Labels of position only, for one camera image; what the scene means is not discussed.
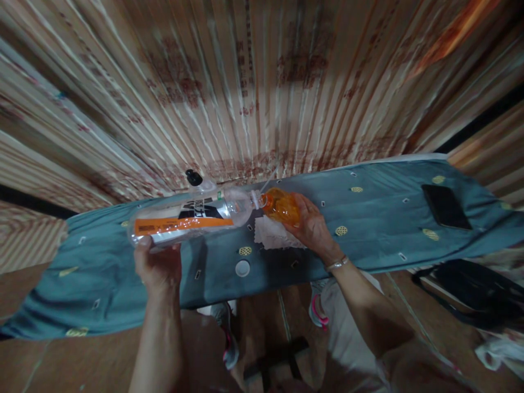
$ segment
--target orange bottle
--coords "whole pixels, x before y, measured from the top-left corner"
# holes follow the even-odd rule
[[[278,222],[290,225],[300,223],[300,211],[296,205],[295,198],[280,188],[270,188],[262,196],[266,196],[267,203],[262,208],[266,216]]]

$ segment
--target bag strap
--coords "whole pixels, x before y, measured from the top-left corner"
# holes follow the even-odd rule
[[[428,269],[419,270],[411,276],[411,281],[417,286],[422,288],[426,293],[428,293],[432,298],[434,298],[442,307],[448,310],[455,318],[459,321],[464,322],[465,324],[475,326],[479,329],[492,329],[493,327],[500,324],[500,321],[497,321],[492,315],[488,315],[483,312],[473,311],[470,313],[463,313],[457,310],[453,305],[444,300],[442,297],[437,294],[429,291],[423,285],[421,278],[426,277],[431,274],[431,272],[437,269],[439,265],[432,266]]]

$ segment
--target black phone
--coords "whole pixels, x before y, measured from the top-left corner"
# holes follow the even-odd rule
[[[424,184],[422,190],[439,225],[463,230],[473,229],[451,188]]]

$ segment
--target bracelet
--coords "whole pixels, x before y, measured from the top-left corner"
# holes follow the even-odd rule
[[[348,263],[349,263],[349,258],[346,255],[344,255],[344,258],[342,258],[338,262],[335,262],[332,265],[324,267],[324,269],[326,270],[326,272],[329,273],[331,270],[338,269],[339,267],[347,265]]]

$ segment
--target ironing board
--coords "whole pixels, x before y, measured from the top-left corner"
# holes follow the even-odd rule
[[[453,189],[473,230],[441,227],[420,188]],[[270,187],[309,197],[354,264],[379,273],[443,260],[476,257],[524,239],[524,213],[498,200],[474,179],[453,168],[444,155],[402,157],[271,181]],[[261,184],[244,186],[258,189]],[[186,198],[186,194],[170,197]],[[126,222],[158,199],[108,207],[67,220],[68,238],[38,286],[1,332],[42,340],[102,335],[142,323],[147,294],[135,273]],[[325,278],[321,261],[307,249],[266,250],[254,243],[255,211],[235,230],[182,244],[181,305],[198,308],[286,285]],[[337,236],[338,228],[346,234]],[[240,255],[239,249],[251,253]],[[251,271],[235,273],[245,259]]]

